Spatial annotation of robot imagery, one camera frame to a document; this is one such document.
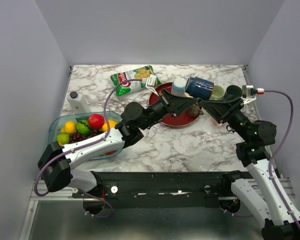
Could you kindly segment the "brown striped stoneware mug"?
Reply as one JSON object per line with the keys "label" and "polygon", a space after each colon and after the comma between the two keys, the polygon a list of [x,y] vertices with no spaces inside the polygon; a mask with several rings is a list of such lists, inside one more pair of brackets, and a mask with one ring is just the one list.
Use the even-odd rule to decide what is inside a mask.
{"label": "brown striped stoneware mug", "polygon": [[192,105],[189,109],[188,109],[188,116],[192,117],[192,118],[196,118],[198,116],[203,115],[204,112],[201,109],[201,107],[197,104]]}

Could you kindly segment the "light green mug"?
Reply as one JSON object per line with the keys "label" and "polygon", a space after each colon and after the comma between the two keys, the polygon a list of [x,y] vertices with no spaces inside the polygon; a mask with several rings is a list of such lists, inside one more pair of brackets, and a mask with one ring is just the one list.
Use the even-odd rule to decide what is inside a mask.
{"label": "light green mug", "polygon": [[220,101],[224,99],[224,96],[225,90],[221,86],[215,84],[209,100]]}

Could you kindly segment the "dark teal mug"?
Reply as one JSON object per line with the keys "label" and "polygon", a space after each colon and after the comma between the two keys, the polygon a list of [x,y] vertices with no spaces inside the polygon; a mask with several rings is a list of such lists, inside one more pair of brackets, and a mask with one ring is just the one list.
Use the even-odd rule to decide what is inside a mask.
{"label": "dark teal mug", "polygon": [[224,94],[225,100],[230,100],[236,97],[242,97],[242,88],[237,85],[229,85]]}

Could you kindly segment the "dark blue glazed mug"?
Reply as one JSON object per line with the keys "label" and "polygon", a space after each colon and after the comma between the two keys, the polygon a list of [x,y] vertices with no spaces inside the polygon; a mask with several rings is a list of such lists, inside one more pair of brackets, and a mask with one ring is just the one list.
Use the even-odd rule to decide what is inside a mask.
{"label": "dark blue glazed mug", "polygon": [[208,100],[214,90],[214,83],[200,78],[200,77],[189,77],[184,91],[194,98],[202,100]]}

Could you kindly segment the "pink mug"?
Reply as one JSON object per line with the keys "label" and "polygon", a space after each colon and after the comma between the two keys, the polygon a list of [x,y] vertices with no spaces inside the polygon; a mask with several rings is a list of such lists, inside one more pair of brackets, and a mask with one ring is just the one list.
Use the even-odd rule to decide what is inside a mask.
{"label": "pink mug", "polygon": [[220,126],[220,124],[214,118],[212,118],[212,122],[215,126]]}

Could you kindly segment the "grey-blue textured mug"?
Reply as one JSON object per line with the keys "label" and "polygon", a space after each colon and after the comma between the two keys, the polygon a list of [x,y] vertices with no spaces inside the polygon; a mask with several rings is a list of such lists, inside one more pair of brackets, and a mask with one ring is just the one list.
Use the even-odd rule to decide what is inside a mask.
{"label": "grey-blue textured mug", "polygon": [[242,108],[240,109],[241,112],[246,112],[248,110],[248,105],[247,104],[243,104]]}

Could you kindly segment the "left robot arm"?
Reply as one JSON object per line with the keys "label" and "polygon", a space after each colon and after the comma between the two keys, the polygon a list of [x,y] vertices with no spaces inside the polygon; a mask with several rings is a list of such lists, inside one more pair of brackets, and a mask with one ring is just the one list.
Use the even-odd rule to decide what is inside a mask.
{"label": "left robot arm", "polygon": [[59,145],[57,141],[47,145],[38,161],[39,174],[49,193],[65,187],[82,189],[89,197],[100,194],[101,185],[96,174],[75,169],[92,157],[124,149],[143,138],[142,131],[160,123],[167,115],[179,116],[197,103],[196,98],[173,95],[163,89],[158,100],[147,108],[138,102],[130,102],[121,114],[122,120],[107,132],[77,143]]}

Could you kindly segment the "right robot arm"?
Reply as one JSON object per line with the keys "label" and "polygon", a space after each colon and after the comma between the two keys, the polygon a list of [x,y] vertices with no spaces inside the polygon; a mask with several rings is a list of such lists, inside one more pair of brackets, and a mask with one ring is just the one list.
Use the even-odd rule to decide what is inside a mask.
{"label": "right robot arm", "polygon": [[227,123],[243,142],[236,144],[236,155],[258,186],[255,191],[240,171],[226,173],[220,191],[235,194],[249,209],[265,240],[300,240],[300,211],[290,200],[272,169],[266,146],[275,143],[277,127],[269,121],[250,121],[241,111],[243,100],[202,100],[200,106],[218,123]]}

